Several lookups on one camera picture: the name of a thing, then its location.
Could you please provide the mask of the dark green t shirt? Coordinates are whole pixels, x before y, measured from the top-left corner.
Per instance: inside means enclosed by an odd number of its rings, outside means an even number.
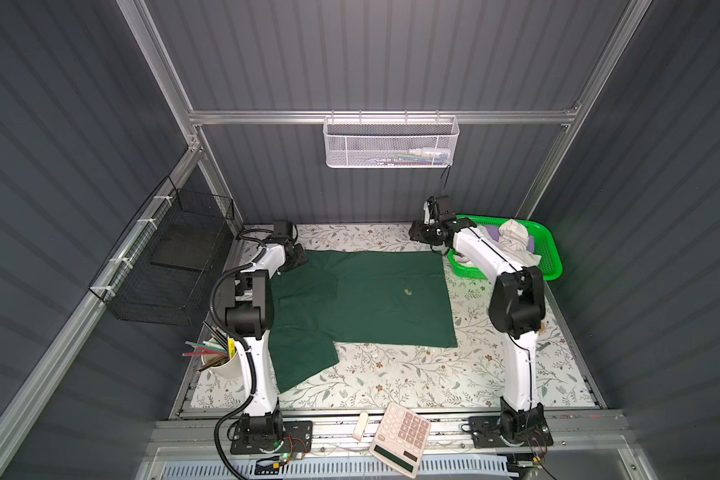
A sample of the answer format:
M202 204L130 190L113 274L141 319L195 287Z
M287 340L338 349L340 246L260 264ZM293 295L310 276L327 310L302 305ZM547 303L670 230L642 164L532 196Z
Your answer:
M269 351L285 392L339 361L339 343L455 348L441 256L424 251L310 251L271 281Z

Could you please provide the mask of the green plastic laundry basket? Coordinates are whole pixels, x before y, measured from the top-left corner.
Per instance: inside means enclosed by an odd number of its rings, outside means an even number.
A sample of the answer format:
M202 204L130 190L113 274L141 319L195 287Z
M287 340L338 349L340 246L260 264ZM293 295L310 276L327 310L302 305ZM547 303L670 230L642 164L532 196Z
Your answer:
M508 220L507 218L474 215L460 215L460 218L468 218L478 226L500 226ZM541 256L541 262L538 267L543 273L544 280L554 281L558 279L563 274L563 264L552 233L544 225L534 221L518 220L518 222L527 228L530 235L535 237L534 253ZM459 262L459 255L455 250L450 250L448 252L447 259L451 265L453 273L456 276L468 279L486 279L485 275L477 267Z

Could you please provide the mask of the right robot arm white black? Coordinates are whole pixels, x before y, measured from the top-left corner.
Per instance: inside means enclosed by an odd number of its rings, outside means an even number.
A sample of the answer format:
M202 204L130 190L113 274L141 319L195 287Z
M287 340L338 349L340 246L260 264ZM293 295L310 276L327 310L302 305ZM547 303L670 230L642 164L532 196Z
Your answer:
M505 370L498 432L509 445L524 443L544 421L537 385L537 341L546 315L542 272L511 260L468 218L415 220L409 237L465 256L493 284L488 316L503 335Z

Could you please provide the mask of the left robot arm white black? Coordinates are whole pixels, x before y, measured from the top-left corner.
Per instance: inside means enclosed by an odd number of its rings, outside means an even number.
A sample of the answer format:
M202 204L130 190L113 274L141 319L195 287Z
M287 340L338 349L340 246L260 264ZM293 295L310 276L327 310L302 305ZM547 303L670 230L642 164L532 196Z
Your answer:
M258 246L253 258L224 271L216 280L209 313L235 347L241 366L243 404L232 414L239 435L272 436L284 432L276 382L269 353L275 311L271 279L303 265L306 255L289 230L254 228L238 235Z

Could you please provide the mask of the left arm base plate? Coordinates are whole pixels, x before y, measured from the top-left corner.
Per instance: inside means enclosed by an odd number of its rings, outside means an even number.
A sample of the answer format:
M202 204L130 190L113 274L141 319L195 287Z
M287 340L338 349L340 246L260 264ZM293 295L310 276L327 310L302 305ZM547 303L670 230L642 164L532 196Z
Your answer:
M311 421L281 421L245 417L228 429L233 455L309 453L314 424Z

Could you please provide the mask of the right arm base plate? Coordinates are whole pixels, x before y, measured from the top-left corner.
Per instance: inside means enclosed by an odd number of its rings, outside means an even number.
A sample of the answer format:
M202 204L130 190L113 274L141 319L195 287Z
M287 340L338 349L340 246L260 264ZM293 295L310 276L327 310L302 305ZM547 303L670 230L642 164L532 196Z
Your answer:
M554 444L551 431L546 424L521 432L512 439L505 438L500 431L498 415L470 416L464 424L460 425L460 429L470 436L473 446L477 449L533 447L545 450Z

